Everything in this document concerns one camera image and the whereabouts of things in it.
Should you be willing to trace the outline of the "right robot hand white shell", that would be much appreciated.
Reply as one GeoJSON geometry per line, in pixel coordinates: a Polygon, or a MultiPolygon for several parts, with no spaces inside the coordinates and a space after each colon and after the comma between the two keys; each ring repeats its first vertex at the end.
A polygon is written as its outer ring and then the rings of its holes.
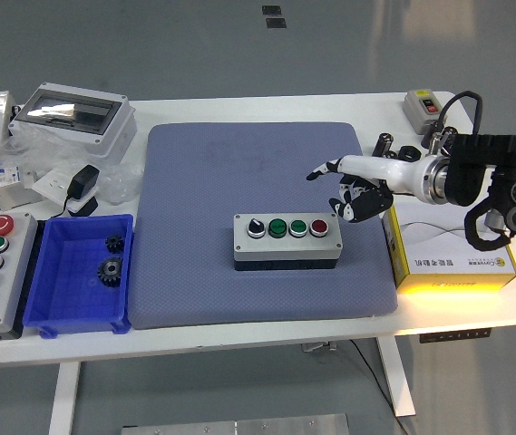
{"type": "Polygon", "coordinates": [[[434,163],[433,157],[408,162],[346,155],[323,163],[307,179],[341,173],[340,197],[331,198],[329,204],[345,221],[358,223],[389,209],[394,194],[412,195],[422,202],[434,203],[431,176],[434,163]]]}

